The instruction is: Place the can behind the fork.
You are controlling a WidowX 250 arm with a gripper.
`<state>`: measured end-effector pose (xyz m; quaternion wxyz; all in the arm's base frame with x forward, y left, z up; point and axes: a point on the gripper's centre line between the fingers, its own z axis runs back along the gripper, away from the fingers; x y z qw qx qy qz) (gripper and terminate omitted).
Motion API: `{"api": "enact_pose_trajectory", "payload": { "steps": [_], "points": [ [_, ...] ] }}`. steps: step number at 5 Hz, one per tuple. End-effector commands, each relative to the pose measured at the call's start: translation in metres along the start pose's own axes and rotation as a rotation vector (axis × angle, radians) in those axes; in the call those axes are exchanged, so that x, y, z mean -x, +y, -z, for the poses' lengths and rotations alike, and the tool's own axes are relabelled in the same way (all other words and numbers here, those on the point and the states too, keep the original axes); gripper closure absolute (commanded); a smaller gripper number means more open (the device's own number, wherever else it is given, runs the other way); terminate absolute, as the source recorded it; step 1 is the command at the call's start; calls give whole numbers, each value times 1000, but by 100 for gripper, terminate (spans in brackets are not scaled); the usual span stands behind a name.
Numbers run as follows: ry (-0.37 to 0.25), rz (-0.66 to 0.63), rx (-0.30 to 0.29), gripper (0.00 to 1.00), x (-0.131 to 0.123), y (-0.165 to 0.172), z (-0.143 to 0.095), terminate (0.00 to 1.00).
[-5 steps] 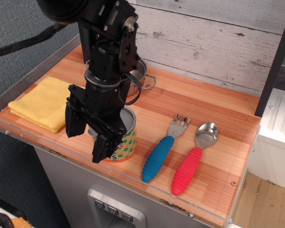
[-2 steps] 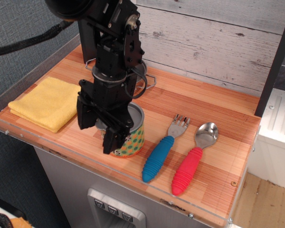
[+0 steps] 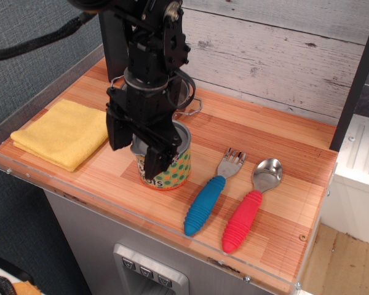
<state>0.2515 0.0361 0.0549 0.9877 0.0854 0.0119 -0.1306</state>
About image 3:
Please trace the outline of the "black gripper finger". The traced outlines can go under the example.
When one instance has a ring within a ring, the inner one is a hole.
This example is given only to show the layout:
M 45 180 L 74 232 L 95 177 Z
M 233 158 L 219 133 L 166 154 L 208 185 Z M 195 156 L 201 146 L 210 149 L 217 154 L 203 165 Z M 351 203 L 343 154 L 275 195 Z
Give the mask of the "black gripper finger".
M 167 171 L 172 164 L 173 156 L 172 149 L 159 149 L 149 146 L 145 157 L 145 178 L 152 180 L 158 174 Z
M 132 143 L 133 130 L 128 116 L 107 112 L 106 126 L 112 150 L 122 149 Z

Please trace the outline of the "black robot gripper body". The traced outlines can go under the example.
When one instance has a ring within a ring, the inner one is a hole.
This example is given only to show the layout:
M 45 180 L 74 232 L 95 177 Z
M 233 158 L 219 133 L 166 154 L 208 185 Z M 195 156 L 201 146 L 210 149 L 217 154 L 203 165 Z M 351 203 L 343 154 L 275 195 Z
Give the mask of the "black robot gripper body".
M 133 135 L 147 147 L 172 149 L 174 156 L 182 143 L 173 120 L 173 108 L 161 91 L 142 92 L 127 84 L 125 90 L 107 89 L 109 103 L 107 112 L 123 114 L 131 119 Z

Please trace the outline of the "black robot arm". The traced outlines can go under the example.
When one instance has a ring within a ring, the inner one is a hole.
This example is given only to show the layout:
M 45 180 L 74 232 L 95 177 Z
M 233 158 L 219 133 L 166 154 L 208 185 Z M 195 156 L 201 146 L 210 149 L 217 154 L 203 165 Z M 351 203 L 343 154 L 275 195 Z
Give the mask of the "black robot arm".
M 172 117 L 193 100 L 194 81 L 181 70 L 190 46 L 182 31 L 181 1 L 74 1 L 100 15 L 108 76 L 124 78 L 107 90 L 106 125 L 113 150 L 142 140 L 145 178 L 168 169 L 182 140 Z

